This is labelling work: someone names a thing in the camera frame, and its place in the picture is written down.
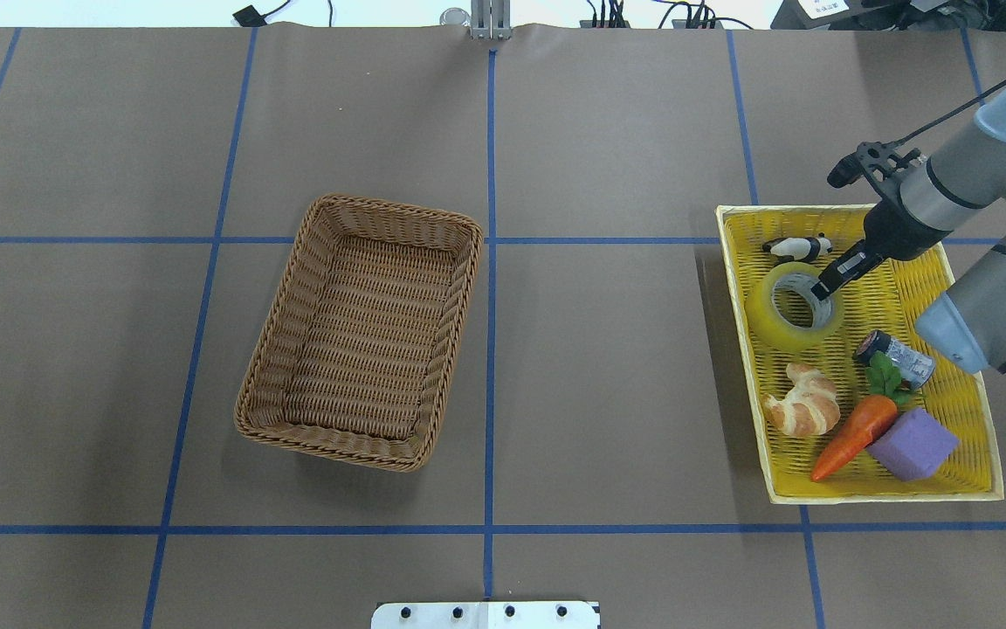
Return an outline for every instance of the yellow basket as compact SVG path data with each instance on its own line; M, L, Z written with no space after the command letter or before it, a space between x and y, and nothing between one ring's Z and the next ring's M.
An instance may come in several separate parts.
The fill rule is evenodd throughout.
M788 354L766 345L747 330L743 299L775 266L775 256L764 254L763 243L782 235L825 232L835 247L850 247L864 235L863 219L871 206L753 206L716 208L731 310L739 334L739 351L756 423L759 462L767 491L779 504L823 505L838 502L898 502L946 500L1001 500L1003 474L999 450L979 374L964 373L914 333L913 322L954 281L942 246L913 262L886 262L841 291L845 318L841 329L821 345L801 354ZM830 258L814 262L825 268ZM787 304L779 303L786 314ZM866 451L822 482L810 480L814 461L830 435L792 438L765 421L762 400L768 394L783 398L791 389L788 362L810 363L837 386L842 418L866 395L867 383L853 351L871 330L879 329L907 345L938 358L938 368L919 401L943 426L961 440L954 454L934 477L902 482L883 469Z

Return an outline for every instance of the can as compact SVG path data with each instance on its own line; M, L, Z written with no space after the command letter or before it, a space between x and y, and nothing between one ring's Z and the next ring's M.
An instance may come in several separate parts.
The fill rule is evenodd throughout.
M935 361L933 355L911 349L905 342L884 333L883 330L873 330L864 337L856 347L856 361L869 365L871 357L877 351L887 354L887 358L898 367L898 373L903 376L903 381L910 389L923 388L938 367L938 361Z

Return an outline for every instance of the basket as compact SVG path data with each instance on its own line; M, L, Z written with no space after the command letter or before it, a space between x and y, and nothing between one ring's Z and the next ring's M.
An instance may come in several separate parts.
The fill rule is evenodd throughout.
M841 291L845 310L841 329L821 345L801 354L774 349L747 329L744 298L775 266L774 256L760 250L764 242L780 235L824 232L836 247L846 248L864 238L863 218L870 207L865 204L716 209L731 310L738 330L747 398L751 402L759 462L771 501L837 504L1002 499L1003 474L983 378L980 374L966 374L940 357L918 338L913 327L917 316L954 281L942 246L913 262L884 262L858 282L847 284ZM825 268L830 261L831 256L813 264ZM787 315L787 303L778 305ZM853 360L853 351L873 329L895 335L907 345L938 358L938 368L923 388L921 401L915 397L913 406L926 407L961 443L929 479L900 481L864 451L830 478L811 481L814 462L832 433L818 438L787 437L766 421L762 400L768 394L782 398L791 389L793 383L786 375L788 362L807 362L836 383L842 418L849 417L855 403L867 390L863 367Z
M297 232L250 359L235 427L362 466L433 453L483 230L466 215L346 195Z

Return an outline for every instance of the white bracket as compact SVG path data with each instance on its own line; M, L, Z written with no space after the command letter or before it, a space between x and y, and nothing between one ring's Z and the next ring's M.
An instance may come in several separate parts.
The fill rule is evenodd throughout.
M472 39L511 39L511 0L472 0Z
M484 601L385 604L371 629L600 629L600 604L584 601Z

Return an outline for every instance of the brown wicker basket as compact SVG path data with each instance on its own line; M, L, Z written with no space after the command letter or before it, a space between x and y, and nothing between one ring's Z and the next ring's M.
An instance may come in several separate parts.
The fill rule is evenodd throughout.
M321 196L235 403L239 433L363 466L425 465L483 240L466 215Z

